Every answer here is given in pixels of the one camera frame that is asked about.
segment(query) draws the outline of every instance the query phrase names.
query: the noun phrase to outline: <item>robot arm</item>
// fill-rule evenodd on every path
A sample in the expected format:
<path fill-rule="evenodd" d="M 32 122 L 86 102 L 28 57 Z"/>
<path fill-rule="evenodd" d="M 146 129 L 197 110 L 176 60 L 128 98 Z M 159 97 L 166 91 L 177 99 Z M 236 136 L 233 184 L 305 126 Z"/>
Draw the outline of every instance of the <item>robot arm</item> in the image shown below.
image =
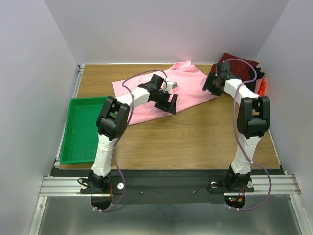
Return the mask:
<path fill-rule="evenodd" d="M 155 107 L 161 110 L 176 114 L 177 94 L 174 94 L 171 102 L 171 89 L 177 86 L 176 82 L 167 82 L 165 89 L 161 90 L 164 79 L 153 75 L 148 83 L 140 84 L 132 94 L 113 98 L 107 97 L 97 119 L 98 127 L 98 148 L 94 164 L 89 172 L 89 182 L 94 188 L 107 188 L 107 175 L 111 171 L 111 159 L 116 142 L 124 134 L 127 128 L 127 121 L 130 108 L 133 106 L 132 95 L 134 96 L 134 108 L 149 101 L 155 102 Z"/>
<path fill-rule="evenodd" d="M 230 63 L 217 64 L 217 73 L 210 72 L 203 90 L 221 96 L 223 91 L 235 98 L 240 105 L 237 117 L 239 143 L 253 162 L 256 146 L 264 133 L 269 129 L 269 98 L 259 97 L 249 90 L 237 76 L 231 75 Z M 237 147 L 235 159 L 227 174 L 227 184 L 246 185 L 250 179 L 251 162 L 246 158 L 240 146 Z"/>

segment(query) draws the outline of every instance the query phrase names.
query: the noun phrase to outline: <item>maroon fabric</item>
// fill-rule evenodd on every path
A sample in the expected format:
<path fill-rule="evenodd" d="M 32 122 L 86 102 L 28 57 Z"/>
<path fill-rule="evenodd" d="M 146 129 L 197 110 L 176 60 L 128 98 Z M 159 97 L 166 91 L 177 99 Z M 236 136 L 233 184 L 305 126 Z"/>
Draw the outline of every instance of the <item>maroon fabric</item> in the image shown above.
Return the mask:
<path fill-rule="evenodd" d="M 219 62 L 228 60 L 228 59 L 241 59 L 239 57 L 224 53 Z M 253 67 L 256 67 L 259 63 L 253 60 L 245 60 L 249 64 L 251 64 Z M 249 65 L 245 64 L 242 61 L 229 61 L 230 62 L 230 68 L 231 68 L 231 74 L 239 76 L 242 81 L 249 81 L 250 80 L 250 75 L 249 75 L 249 70 L 250 67 Z M 211 69 L 212 72 L 216 73 L 216 66 L 212 66 Z"/>

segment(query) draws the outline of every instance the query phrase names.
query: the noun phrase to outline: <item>plastic tray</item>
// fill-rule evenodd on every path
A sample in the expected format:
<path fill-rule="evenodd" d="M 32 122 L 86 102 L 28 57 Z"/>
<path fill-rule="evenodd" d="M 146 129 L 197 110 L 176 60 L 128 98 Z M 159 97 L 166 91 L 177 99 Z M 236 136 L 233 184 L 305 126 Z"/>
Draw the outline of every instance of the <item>plastic tray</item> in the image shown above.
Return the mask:
<path fill-rule="evenodd" d="M 77 98 L 70 101 L 60 163 L 94 162 L 98 145 L 96 121 L 106 98 Z"/>

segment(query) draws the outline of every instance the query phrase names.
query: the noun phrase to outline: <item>white wall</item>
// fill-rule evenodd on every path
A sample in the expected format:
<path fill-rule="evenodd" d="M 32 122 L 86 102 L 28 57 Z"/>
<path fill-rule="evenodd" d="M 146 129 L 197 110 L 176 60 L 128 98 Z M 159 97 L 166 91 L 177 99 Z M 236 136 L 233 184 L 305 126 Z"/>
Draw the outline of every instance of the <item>white wall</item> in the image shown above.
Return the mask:
<path fill-rule="evenodd" d="M 85 63 L 255 59 L 288 0 L 45 0 Z"/>
<path fill-rule="evenodd" d="M 28 234 L 77 64 L 43 0 L 1 2 L 0 234 Z"/>
<path fill-rule="evenodd" d="M 313 1 L 290 0 L 257 61 L 268 76 L 271 130 L 288 174 L 296 174 L 313 225 Z"/>

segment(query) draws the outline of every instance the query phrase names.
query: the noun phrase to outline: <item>wooden table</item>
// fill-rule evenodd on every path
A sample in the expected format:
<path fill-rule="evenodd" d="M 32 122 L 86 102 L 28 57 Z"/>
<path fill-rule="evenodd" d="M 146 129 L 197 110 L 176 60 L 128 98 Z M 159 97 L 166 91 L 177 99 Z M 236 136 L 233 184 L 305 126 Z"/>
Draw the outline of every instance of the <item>wooden table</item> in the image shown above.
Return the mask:
<path fill-rule="evenodd" d="M 113 81 L 170 65 L 86 65 L 77 97 L 114 96 Z M 208 74 L 211 65 L 197 65 Z M 232 126 L 233 99 L 227 94 L 175 116 L 129 126 L 116 147 L 121 169 L 228 169 L 237 143 Z M 269 132 L 254 159 L 268 169 L 279 163 Z M 91 168 L 92 164 L 60 164 L 60 169 Z"/>

